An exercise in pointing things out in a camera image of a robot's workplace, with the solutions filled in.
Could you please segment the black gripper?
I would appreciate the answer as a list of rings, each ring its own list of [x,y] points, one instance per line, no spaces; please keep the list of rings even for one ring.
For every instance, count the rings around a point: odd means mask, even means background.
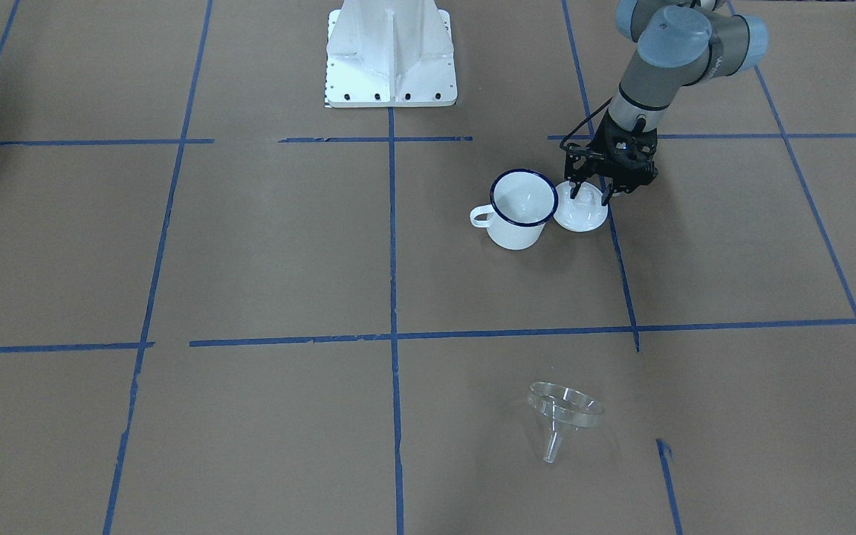
[[[568,199],[577,199],[585,182],[595,175],[608,180],[601,206],[608,207],[618,194],[629,194],[638,187],[649,186],[658,176],[655,167],[657,131],[646,130],[646,116],[640,114],[631,129],[623,129],[605,113],[595,136],[587,146],[571,142],[571,137],[595,116],[585,118],[563,138],[566,153],[565,179]]]

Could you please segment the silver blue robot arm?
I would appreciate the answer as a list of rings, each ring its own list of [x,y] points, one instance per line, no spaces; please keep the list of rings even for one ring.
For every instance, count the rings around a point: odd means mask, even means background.
[[[588,145],[561,141],[576,198],[594,176],[607,179],[601,204],[655,180],[657,129],[680,88],[758,65],[770,31],[753,15],[724,15],[719,1],[621,1],[616,27],[638,46]]]

